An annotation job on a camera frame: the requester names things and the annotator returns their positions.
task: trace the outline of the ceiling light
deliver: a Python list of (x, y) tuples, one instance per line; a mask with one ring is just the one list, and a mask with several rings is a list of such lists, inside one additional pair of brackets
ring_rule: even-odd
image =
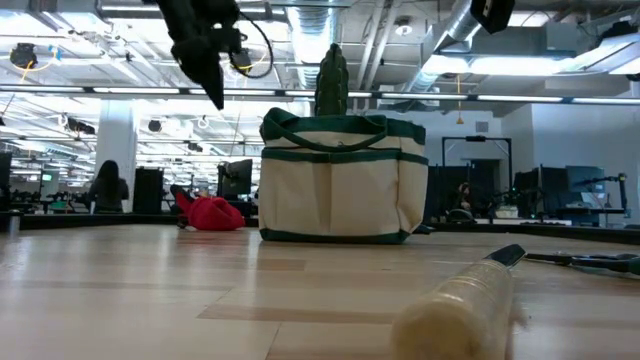
[(78, 168), (78, 169), (82, 169), (82, 170), (86, 170), (86, 171), (92, 171), (93, 167), (92, 166), (85, 166), (85, 165), (80, 165), (80, 164), (76, 164), (76, 163), (72, 163), (71, 166)]
[(400, 36), (407, 36), (411, 34), (412, 31), (413, 31), (413, 28), (411, 27), (411, 25), (400, 25), (396, 29), (396, 34)]
[(273, 90), (245, 90), (245, 89), (232, 89), (225, 90), (225, 96), (273, 96), (276, 92)]
[(160, 11), (158, 6), (122, 6), (122, 5), (104, 5), (102, 11)]
[(467, 95), (456, 94), (413, 94), (413, 93), (383, 93), (385, 99), (407, 99), (407, 100), (467, 100)]
[(93, 88), (97, 93), (112, 94), (179, 94), (179, 89), (169, 88)]
[(207, 116), (203, 116), (202, 119), (198, 119), (198, 127), (200, 129), (206, 129), (209, 127), (209, 119), (207, 119)]
[(609, 72), (612, 75), (635, 75), (640, 74), (640, 57), (629, 61), (619, 68)]
[(422, 72), (427, 74), (464, 74), (469, 72), (467, 60), (459, 57), (432, 55), (422, 66)]
[(296, 96), (296, 97), (313, 97), (315, 96), (315, 91), (313, 90), (289, 90), (284, 92), (286, 96)]
[(9, 133), (9, 134), (18, 135), (18, 136), (26, 136), (27, 135), (27, 133), (22, 131), (22, 130), (14, 129), (14, 128), (11, 128), (11, 127), (8, 127), (8, 126), (0, 127), (0, 133), (4, 133), (4, 132)]
[(11, 173), (16, 175), (40, 175), (39, 170), (12, 170)]
[(67, 126), (68, 123), (69, 123), (69, 119), (67, 118), (67, 114), (58, 115), (58, 125)]
[(349, 91), (351, 98), (370, 98), (372, 94), (368, 91)]
[(513, 101), (513, 102), (548, 102), (558, 103), (561, 97), (555, 96), (505, 96), (505, 95), (478, 95), (480, 101)]
[(640, 99), (616, 99), (616, 98), (575, 98), (574, 104), (590, 105), (640, 105)]
[(47, 92), (47, 93), (67, 93), (84, 92), (84, 89), (77, 86), (32, 86), (32, 85), (0, 85), (1, 91), (13, 92)]
[(550, 76), (562, 71), (559, 62), (544, 57), (479, 57), (471, 72), (482, 75)]

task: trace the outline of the black tool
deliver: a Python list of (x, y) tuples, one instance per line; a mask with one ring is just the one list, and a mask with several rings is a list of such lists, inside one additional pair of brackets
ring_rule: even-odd
[(513, 244), (492, 252), (485, 259), (494, 260), (506, 267), (512, 268), (525, 257), (526, 253), (522, 246)]
[[(271, 72), (273, 49), (266, 34), (240, 11), (234, 0), (143, 0), (143, 3), (158, 4), (174, 41), (171, 54), (182, 72), (202, 85), (218, 109), (224, 107), (220, 53), (227, 53), (232, 67), (248, 78), (259, 79)], [(243, 34), (233, 27), (239, 17), (248, 20), (266, 41), (269, 69), (260, 75), (249, 75), (251, 66), (246, 65), (248, 55), (242, 48)]]
[(549, 261), (562, 266), (584, 266), (640, 275), (640, 255), (527, 254), (528, 260)]

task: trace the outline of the black cable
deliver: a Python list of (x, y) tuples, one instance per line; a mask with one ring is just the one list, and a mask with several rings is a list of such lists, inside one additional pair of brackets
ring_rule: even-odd
[(249, 18), (245, 13), (243, 13), (242, 11), (240, 12), (240, 15), (245, 18), (247, 21), (249, 21), (251, 23), (251, 25), (253, 25), (253, 27), (255, 27), (256, 29), (258, 29), (258, 31), (260, 32), (260, 35), (262, 35), (262, 38), (264, 39), (264, 41), (267, 43), (267, 48), (269, 49), (269, 68), (263, 72), (260, 75), (250, 75), (248, 72), (245, 72), (245, 70), (241, 69), (233, 60), (233, 54), (231, 52), (229, 52), (229, 62), (231, 63), (231, 66), (240, 73), (240, 75), (247, 77), (249, 79), (262, 79), (264, 77), (266, 77), (267, 75), (269, 75), (271, 73), (271, 70), (273, 70), (273, 48), (271, 47), (271, 43), (269, 42), (269, 38), (267, 37), (267, 34), (264, 33), (264, 31), (262, 31), (262, 29), (260, 28), (260, 26), (258, 26), (251, 18)]

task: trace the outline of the black equipment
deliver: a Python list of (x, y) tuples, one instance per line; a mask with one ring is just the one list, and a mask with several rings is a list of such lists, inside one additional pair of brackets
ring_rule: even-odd
[(513, 184), (513, 157), (512, 154), (513, 152), (511, 151), (511, 138), (489, 138), (489, 137), (484, 137), (484, 136), (454, 136), (454, 137), (449, 137), (449, 136), (445, 136), (442, 138), (442, 167), (447, 166), (447, 149), (446, 149), (446, 144), (447, 141), (449, 140), (464, 140), (466, 142), (487, 142), (487, 141), (492, 141), (495, 144), (497, 144), (500, 141), (504, 141), (507, 143), (507, 157), (508, 157), (508, 161), (509, 161), (509, 186), (511, 186), (511, 184)]
[(13, 154), (10, 152), (0, 153), (0, 186), (9, 186), (12, 158)]
[[(243, 76), (262, 78), (273, 68), (273, 49), (265, 33), (240, 11), (234, 0), (145, 0), (157, 3), (174, 41), (171, 54), (180, 69), (192, 81), (202, 85), (218, 109), (224, 107), (224, 77), (220, 53), (227, 53), (233, 68)], [(260, 75), (249, 75), (247, 52), (242, 48), (243, 34), (233, 28), (242, 16), (260, 32), (267, 42), (270, 66)]]
[(569, 191), (605, 193), (604, 169), (595, 166), (567, 166)]
[(515, 3), (515, 0), (473, 0), (470, 12), (489, 34), (493, 34), (507, 28)]
[(537, 207), (542, 200), (542, 190), (539, 187), (540, 171), (535, 168), (527, 172), (516, 173), (513, 180), (511, 194), (515, 197), (518, 207), (518, 217), (534, 218), (537, 216)]
[(162, 213), (162, 191), (164, 171), (158, 169), (136, 169), (133, 192), (133, 212), (159, 215)]
[(223, 163), (218, 166), (217, 196), (236, 196), (251, 193), (253, 160)]
[(162, 131), (162, 123), (158, 120), (151, 120), (149, 121), (148, 128), (151, 132), (160, 132)]
[(22, 69), (33, 69), (38, 64), (38, 57), (34, 53), (34, 44), (18, 43), (15, 49), (11, 50), (9, 61)]
[(584, 266), (608, 269), (620, 273), (640, 275), (640, 256), (636, 254), (620, 255), (554, 255), (527, 254), (528, 260), (549, 261), (563, 266)]
[(87, 125), (82, 121), (78, 121), (72, 117), (67, 118), (67, 129), (75, 133), (85, 133), (87, 135), (95, 135), (96, 128), (91, 125)]

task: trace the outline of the person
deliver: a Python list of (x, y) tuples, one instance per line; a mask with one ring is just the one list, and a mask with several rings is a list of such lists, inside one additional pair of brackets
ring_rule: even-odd
[(89, 200), (95, 201), (94, 214), (122, 213), (122, 200), (129, 200), (129, 187), (120, 178), (118, 164), (107, 160), (89, 189)]

